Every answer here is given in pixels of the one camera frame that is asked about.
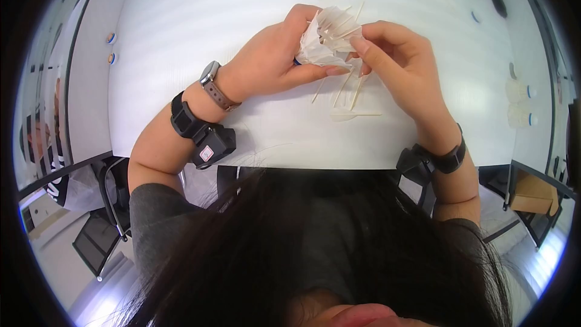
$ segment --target white table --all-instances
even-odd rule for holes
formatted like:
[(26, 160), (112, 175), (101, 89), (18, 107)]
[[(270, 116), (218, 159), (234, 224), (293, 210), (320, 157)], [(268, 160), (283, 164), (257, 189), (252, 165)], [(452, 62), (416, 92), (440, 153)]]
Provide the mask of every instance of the white table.
[[(119, 62), (109, 77), (113, 154), (128, 157), (142, 129), (209, 61), (227, 62), (257, 31), (283, 20), (293, 4), (352, 5), (356, 13), (363, 1), (359, 23), (389, 20), (432, 41), (446, 104), (462, 125), (474, 163), (510, 163), (515, 131), (507, 122), (504, 86), (512, 50), (491, 0), (126, 0), (114, 45)], [(339, 81), (326, 81), (314, 104), (318, 83), (247, 101), (224, 122), (236, 130), (238, 148), (220, 163), (395, 168), (401, 150), (416, 142), (413, 121), (375, 77), (356, 106), (383, 115), (332, 122), (330, 99)]]

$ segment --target black hair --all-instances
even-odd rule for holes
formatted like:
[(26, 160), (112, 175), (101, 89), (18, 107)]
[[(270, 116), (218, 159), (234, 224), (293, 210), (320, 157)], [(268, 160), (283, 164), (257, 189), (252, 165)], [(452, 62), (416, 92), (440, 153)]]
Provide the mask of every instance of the black hair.
[(353, 221), (345, 281), (357, 304), (439, 326), (512, 326), (503, 269), (474, 229), (463, 231), (481, 250), (469, 253), (386, 172), (278, 169), (251, 173), (192, 218), (126, 325), (288, 325), (289, 302), (305, 292), (303, 226), (316, 197), (332, 197)]
[[(40, 113), (36, 113), (34, 115), (34, 120), (35, 121), (40, 121)], [(23, 134), (23, 130), (24, 130), (25, 125), (23, 124), (22, 127), (20, 127), (20, 151), (22, 152), (22, 156), (25, 156), (25, 136)], [(33, 150), (33, 145), (28, 141), (28, 135), (32, 134), (32, 119), (31, 116), (27, 116), (26, 117), (26, 143), (28, 144), (28, 155), (30, 156), (30, 161), (34, 162), (34, 150)]]

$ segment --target lips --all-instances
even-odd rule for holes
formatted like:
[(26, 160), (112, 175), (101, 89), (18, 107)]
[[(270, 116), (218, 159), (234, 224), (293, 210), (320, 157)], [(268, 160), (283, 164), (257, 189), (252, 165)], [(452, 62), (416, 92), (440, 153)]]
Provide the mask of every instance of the lips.
[(329, 327), (363, 327), (376, 319), (397, 316), (383, 304), (358, 304), (349, 307), (331, 318)]

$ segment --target smartwatch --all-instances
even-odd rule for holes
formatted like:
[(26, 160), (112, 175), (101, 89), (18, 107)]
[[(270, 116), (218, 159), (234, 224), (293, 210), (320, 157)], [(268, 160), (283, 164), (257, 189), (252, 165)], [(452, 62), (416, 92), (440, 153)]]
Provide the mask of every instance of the smartwatch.
[(183, 138), (192, 139), (196, 144), (192, 162), (196, 169), (205, 170), (236, 149), (234, 129), (196, 118), (180, 92), (171, 101), (171, 125)]
[(222, 67), (218, 61), (212, 61), (206, 66), (200, 76), (199, 82), (202, 85), (204, 91), (214, 100), (216, 105), (222, 108), (226, 112), (230, 112), (240, 106), (239, 103), (235, 103), (222, 93), (214, 83), (214, 79), (218, 73), (218, 69)]

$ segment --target cardboard box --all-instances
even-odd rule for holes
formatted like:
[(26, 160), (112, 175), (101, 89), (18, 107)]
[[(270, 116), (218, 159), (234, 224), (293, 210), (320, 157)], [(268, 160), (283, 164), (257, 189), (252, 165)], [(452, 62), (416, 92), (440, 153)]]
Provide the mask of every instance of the cardboard box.
[(519, 170), (510, 208), (543, 215), (548, 212), (549, 216), (553, 216), (559, 208), (556, 188), (539, 177)]

